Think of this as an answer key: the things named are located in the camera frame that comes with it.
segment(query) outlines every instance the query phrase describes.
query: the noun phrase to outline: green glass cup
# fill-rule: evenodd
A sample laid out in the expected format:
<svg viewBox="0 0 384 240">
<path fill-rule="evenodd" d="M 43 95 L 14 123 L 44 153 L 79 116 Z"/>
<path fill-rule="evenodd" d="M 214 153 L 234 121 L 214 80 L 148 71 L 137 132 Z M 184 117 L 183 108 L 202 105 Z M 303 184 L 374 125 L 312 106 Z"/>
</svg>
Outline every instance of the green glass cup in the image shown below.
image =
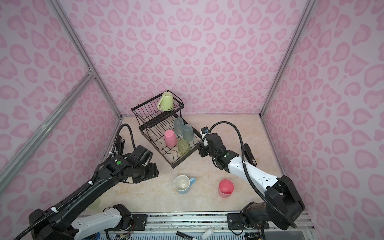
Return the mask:
<svg viewBox="0 0 384 240">
<path fill-rule="evenodd" d="M 180 139 L 177 148 L 179 149 L 180 155 L 185 155 L 191 150 L 191 147 L 189 145 L 189 142 L 185 139 Z"/>
</svg>

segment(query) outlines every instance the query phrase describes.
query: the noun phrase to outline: dish rack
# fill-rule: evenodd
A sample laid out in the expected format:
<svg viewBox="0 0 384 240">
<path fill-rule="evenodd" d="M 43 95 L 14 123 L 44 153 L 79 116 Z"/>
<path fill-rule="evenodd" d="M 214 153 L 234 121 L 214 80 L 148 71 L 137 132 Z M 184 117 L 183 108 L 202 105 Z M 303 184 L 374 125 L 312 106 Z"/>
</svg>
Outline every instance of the dish rack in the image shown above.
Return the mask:
<svg viewBox="0 0 384 240">
<path fill-rule="evenodd" d="M 157 149 L 157 151 L 164 157 L 164 159 L 175 168 L 182 161 L 184 161 L 189 155 L 191 155 L 198 148 L 198 143 L 201 142 L 202 138 L 200 133 L 193 128 L 194 139 L 190 143 L 191 150 L 185 154 L 180 155 L 177 145 L 169 148 L 164 140 L 164 133 L 167 130 L 174 129 L 175 118 L 182 118 L 181 109 L 184 108 L 184 103 L 170 90 L 167 92 L 173 95 L 173 110 L 162 111 L 157 109 L 162 93 L 145 101 L 144 103 L 132 108 L 132 112 L 135 114 L 138 123 L 140 124 L 139 130 L 141 134 Z"/>
</svg>

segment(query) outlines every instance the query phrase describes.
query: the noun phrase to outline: pink cup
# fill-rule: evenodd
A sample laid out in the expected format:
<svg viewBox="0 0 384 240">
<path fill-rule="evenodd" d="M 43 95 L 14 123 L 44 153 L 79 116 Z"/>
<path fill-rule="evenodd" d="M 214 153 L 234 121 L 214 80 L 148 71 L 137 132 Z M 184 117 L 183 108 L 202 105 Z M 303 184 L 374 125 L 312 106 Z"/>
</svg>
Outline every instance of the pink cup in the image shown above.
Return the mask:
<svg viewBox="0 0 384 240">
<path fill-rule="evenodd" d="M 222 198 L 231 196 L 234 190 L 235 190 L 235 185 L 229 179 L 221 180 L 218 185 L 218 194 Z"/>
<path fill-rule="evenodd" d="M 164 139 L 169 148 L 173 148 L 177 144 L 175 132 L 173 130 L 167 130 L 164 133 Z"/>
</svg>

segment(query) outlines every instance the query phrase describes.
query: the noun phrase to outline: white mug with blue handle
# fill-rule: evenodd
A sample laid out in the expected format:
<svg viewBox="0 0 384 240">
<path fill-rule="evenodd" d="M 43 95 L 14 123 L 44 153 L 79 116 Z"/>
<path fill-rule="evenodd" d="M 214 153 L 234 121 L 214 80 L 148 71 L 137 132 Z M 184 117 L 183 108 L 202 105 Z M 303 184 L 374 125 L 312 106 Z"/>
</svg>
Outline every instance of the white mug with blue handle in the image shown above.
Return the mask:
<svg viewBox="0 0 384 240">
<path fill-rule="evenodd" d="M 176 190 L 180 194 L 186 194 L 189 192 L 190 187 L 196 182 L 196 178 L 191 178 L 180 175 L 178 176 L 175 181 L 173 182 L 173 185 L 175 186 Z"/>
</svg>

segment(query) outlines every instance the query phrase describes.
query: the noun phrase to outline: blue mug handle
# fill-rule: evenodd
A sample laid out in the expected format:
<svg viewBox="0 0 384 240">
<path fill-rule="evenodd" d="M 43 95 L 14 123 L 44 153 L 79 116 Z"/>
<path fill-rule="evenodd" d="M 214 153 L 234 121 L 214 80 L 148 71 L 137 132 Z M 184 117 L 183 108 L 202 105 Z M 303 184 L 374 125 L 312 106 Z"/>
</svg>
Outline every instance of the blue mug handle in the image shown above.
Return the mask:
<svg viewBox="0 0 384 240">
<path fill-rule="evenodd" d="M 192 186 L 194 183 L 196 182 L 196 178 L 191 178 L 190 180 L 189 180 L 189 186 Z"/>
</svg>

